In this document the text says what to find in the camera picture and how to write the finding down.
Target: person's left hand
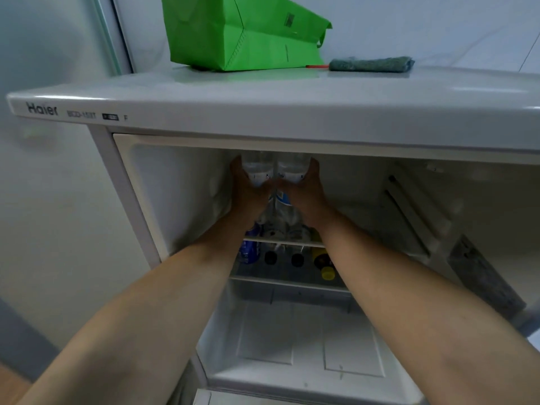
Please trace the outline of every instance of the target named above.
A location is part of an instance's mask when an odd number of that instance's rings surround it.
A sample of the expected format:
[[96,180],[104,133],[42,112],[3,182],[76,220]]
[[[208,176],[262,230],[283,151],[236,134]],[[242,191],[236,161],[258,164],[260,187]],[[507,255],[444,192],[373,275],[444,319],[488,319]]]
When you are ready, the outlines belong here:
[[246,230],[253,227],[253,222],[268,205],[268,198],[274,188],[274,181],[268,179],[260,187],[254,187],[242,168],[242,159],[237,156],[230,165],[233,175],[233,195],[231,212],[245,217]]

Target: forearm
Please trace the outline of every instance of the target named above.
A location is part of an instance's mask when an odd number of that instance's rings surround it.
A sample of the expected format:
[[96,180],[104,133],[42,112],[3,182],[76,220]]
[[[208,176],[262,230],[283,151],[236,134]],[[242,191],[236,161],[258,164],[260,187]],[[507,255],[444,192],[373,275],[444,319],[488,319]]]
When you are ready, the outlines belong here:
[[516,392],[533,389],[538,353],[475,295],[336,211],[319,231],[347,287],[431,403],[519,403]]
[[227,214],[104,306],[22,403],[165,403],[226,284],[244,219]]

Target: green bag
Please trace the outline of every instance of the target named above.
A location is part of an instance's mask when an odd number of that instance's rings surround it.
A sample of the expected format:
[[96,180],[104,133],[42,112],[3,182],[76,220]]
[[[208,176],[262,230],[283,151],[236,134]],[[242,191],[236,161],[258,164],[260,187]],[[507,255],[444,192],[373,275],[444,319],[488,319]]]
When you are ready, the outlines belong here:
[[171,61],[221,71],[322,64],[330,21],[290,0],[161,0]]

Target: black bottle cap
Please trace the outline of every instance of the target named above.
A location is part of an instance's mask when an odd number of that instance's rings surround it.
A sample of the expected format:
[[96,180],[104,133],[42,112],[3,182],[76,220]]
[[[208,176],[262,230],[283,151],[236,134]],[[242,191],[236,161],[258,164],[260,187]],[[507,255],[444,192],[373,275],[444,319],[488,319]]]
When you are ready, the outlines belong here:
[[275,251],[267,251],[265,253],[265,263],[273,266],[278,260],[278,255]]
[[302,267],[303,266],[303,256],[300,253],[293,254],[291,257],[291,264],[294,267]]

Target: white refrigerator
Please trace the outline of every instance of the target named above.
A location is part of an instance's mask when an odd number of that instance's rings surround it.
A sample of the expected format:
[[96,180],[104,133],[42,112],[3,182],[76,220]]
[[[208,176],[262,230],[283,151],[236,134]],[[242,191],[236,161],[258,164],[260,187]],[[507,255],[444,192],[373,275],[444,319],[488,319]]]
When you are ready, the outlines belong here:
[[[330,201],[381,242],[518,328],[538,319],[539,75],[180,67],[8,101],[88,125],[152,267],[226,211],[234,156],[309,153]],[[197,405],[425,401],[339,276],[309,262],[236,262],[192,364]]]

